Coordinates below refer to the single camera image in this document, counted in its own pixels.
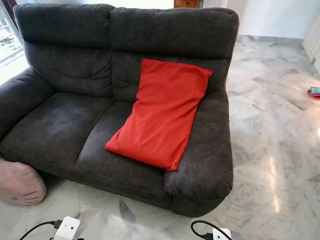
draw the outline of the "sofa armrest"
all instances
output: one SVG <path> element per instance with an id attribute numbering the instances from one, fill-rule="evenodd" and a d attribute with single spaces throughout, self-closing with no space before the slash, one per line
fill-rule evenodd
<path id="1" fill-rule="evenodd" d="M 233 186 L 229 103 L 224 89 L 199 103 L 190 139 L 177 171 L 164 175 L 164 188 L 187 199 L 225 198 Z"/>
<path id="2" fill-rule="evenodd" d="M 54 89 L 32 68 L 0 85 L 0 141 L 53 93 Z"/>

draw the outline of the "marble floor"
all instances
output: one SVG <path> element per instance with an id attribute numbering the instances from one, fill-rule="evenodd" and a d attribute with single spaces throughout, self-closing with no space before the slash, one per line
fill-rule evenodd
<path id="1" fill-rule="evenodd" d="M 319 80 L 301 46 L 238 38 L 227 79 L 234 186 L 198 219 L 229 228 L 233 240 L 320 239 L 320 101 L 306 93 Z M 34 206 L 0 201 L 0 239 L 65 216 L 81 220 L 85 240 L 200 239 L 193 219 L 66 180 L 53 181 Z M 54 232 L 43 226 L 26 239 Z"/>

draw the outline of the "sofa seat cushion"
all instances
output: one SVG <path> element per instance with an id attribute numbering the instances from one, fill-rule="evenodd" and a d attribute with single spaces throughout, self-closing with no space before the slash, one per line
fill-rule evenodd
<path id="1" fill-rule="evenodd" d="M 79 153 L 113 98 L 57 92 L 23 118 L 4 138 L 0 152 L 10 161 L 61 175 Z"/>
<path id="2" fill-rule="evenodd" d="M 75 170 L 83 178 L 95 179 L 101 188 L 110 192 L 152 203 L 160 207 L 170 204 L 164 190 L 165 170 L 105 151 L 105 143 L 126 122 L 133 103 L 116 101 L 101 117 L 90 133 Z"/>

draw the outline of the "sofa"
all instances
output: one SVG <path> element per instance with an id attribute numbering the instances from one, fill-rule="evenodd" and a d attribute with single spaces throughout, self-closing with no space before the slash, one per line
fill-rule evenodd
<path id="1" fill-rule="evenodd" d="M 14 14 L 30 67 L 0 86 L 7 161 L 188 217 L 207 214 L 231 192 L 233 10 L 24 4 Z M 132 111 L 142 58 L 214 71 L 177 171 L 104 150 Z"/>

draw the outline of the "red pillow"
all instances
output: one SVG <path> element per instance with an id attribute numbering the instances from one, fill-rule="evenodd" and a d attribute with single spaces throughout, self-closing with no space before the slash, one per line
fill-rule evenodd
<path id="1" fill-rule="evenodd" d="M 212 74 L 191 64 L 143 58 L 132 113 L 104 149 L 177 170 Z"/>

